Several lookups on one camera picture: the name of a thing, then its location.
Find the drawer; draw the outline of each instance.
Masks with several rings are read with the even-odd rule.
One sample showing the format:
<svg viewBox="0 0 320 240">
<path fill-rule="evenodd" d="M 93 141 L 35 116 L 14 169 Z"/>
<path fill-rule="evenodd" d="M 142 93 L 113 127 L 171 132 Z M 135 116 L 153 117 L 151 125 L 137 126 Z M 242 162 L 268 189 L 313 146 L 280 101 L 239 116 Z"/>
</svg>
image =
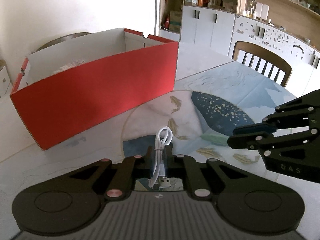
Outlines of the drawer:
<svg viewBox="0 0 320 240">
<path fill-rule="evenodd" d="M 9 75 L 7 72 L 7 68 L 4 66 L 2 70 L 0 70 L 0 97 L 3 97 L 11 84 Z"/>
</svg>

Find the white wall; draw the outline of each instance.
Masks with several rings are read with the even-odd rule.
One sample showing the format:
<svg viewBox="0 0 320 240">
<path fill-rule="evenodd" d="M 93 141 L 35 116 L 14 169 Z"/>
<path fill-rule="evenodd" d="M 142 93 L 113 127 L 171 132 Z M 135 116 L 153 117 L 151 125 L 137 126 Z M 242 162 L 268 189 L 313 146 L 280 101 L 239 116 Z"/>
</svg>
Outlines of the white wall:
<svg viewBox="0 0 320 240">
<path fill-rule="evenodd" d="M 156 0 L 0 0 L 0 51 L 12 81 L 24 58 L 75 32 L 125 27 L 154 34 Z"/>
</svg>

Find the cardboard box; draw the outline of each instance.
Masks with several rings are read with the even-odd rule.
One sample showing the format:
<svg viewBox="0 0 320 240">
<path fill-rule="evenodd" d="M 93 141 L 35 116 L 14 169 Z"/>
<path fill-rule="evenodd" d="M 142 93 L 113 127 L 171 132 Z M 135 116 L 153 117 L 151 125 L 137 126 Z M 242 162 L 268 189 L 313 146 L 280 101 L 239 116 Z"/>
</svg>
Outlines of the cardboard box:
<svg viewBox="0 0 320 240">
<path fill-rule="evenodd" d="M 184 5 L 197 6 L 198 0 L 184 0 Z"/>
<path fill-rule="evenodd" d="M 180 33 L 182 12 L 171 11 L 169 30 Z"/>
<path fill-rule="evenodd" d="M 172 91 L 178 46 L 124 28 L 67 40 L 29 55 L 10 97 L 46 150 Z M 85 63 L 52 74 L 74 61 Z"/>
</svg>

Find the white usb cable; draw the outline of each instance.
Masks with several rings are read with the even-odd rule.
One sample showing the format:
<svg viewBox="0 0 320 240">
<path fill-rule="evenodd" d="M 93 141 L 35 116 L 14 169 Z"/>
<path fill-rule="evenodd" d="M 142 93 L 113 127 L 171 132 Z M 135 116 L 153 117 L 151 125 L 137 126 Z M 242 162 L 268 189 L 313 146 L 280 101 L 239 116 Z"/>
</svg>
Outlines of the white usb cable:
<svg viewBox="0 0 320 240">
<path fill-rule="evenodd" d="M 165 131 L 163 139 L 160 141 L 160 133 Z M 169 145 L 172 141 L 172 131 L 169 127 L 162 127 L 156 134 L 156 156 L 155 156 L 155 166 L 153 168 L 153 177 L 149 180 L 149 187 L 153 187 L 159 176 L 165 176 L 164 174 L 164 162 L 162 159 L 162 153 L 164 147 Z"/>
</svg>

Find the brown storage box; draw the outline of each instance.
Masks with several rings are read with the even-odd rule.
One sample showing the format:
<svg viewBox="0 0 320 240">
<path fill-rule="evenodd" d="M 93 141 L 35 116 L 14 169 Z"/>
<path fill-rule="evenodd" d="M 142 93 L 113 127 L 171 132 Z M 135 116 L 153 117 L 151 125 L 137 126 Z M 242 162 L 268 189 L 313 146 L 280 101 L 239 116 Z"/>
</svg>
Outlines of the brown storage box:
<svg viewBox="0 0 320 240">
<path fill-rule="evenodd" d="M 184 0 L 184 5 L 197 6 L 198 5 L 198 0 Z"/>
<path fill-rule="evenodd" d="M 180 33 L 182 12 L 170 12 L 169 30 Z"/>
</svg>

